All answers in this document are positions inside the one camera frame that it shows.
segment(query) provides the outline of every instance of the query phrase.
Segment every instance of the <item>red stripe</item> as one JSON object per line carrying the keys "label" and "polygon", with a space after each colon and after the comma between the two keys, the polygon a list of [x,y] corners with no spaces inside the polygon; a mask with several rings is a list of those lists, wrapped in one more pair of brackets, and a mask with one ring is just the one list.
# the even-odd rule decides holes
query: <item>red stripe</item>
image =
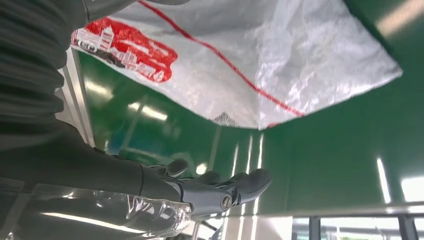
{"label": "red stripe", "polygon": [[273,123],[270,123],[270,124],[268,124],[268,126],[266,126],[266,128],[267,128],[267,129],[269,129],[269,128],[275,127],[275,126],[279,125],[280,123],[281,123],[281,122],[273,122]]}
{"label": "red stripe", "polygon": [[264,91],[263,89],[257,87],[256,85],[254,85],[242,72],[240,72],[239,69],[237,69],[237,67],[232,64],[230,62],[230,60],[228,60],[218,49],[216,49],[215,47],[213,47],[212,45],[210,45],[209,43],[206,43],[204,41],[198,40],[194,37],[192,37],[188,32],[184,31],[183,29],[181,29],[181,27],[179,27],[172,19],[170,19],[168,16],[166,16],[163,12],[161,12],[159,9],[151,6],[150,4],[146,3],[145,1],[142,0],[138,0],[138,2],[140,4],[142,4],[143,6],[145,6],[146,8],[150,9],[151,11],[153,11],[155,14],[157,14],[159,17],[161,17],[163,20],[167,21],[177,32],[179,32],[180,34],[182,34],[184,37],[186,37],[187,39],[190,39],[193,42],[196,42],[200,45],[205,46],[206,48],[210,49],[212,52],[214,52],[219,58],[221,58],[232,70],[234,70],[235,73],[237,73],[242,79],[243,81],[249,85],[249,87],[251,87],[255,92],[257,92],[258,94],[264,96],[265,98],[269,99],[271,102],[275,103],[276,105],[282,107],[283,109],[292,112],[293,114],[299,116],[299,117],[303,117],[305,116],[304,113],[288,106],[287,104],[285,104],[284,102],[278,100],[277,98],[273,97],[272,95],[270,95],[269,93],[267,93],[266,91]]}

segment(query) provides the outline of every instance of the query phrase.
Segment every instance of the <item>metal frame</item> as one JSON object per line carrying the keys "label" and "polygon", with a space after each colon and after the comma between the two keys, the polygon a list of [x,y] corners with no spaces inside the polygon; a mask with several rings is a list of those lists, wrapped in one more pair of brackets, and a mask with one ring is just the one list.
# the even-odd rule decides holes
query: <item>metal frame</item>
{"label": "metal frame", "polygon": [[[415,217],[421,217],[422,214],[398,214],[396,215],[399,221],[399,232],[402,240],[419,240],[417,228],[415,226]],[[343,218],[348,216],[328,216],[332,218]],[[367,215],[367,217],[394,217],[394,215]],[[309,240],[321,240],[321,217],[309,217]]]}
{"label": "metal frame", "polygon": [[297,210],[287,211],[285,216],[296,216],[298,218],[309,218],[310,216],[324,217],[383,217],[398,216],[405,213],[411,215],[421,215],[424,217],[424,201],[386,204],[384,206],[375,206],[367,208],[346,207],[343,209],[317,209],[317,210]]}
{"label": "metal frame", "polygon": [[82,139],[94,147],[93,127],[87,110],[86,91],[83,76],[81,74],[78,52],[69,48],[66,54],[66,66],[59,70],[59,73],[64,77],[62,91],[65,98],[65,104],[69,107],[73,125],[78,129]]}

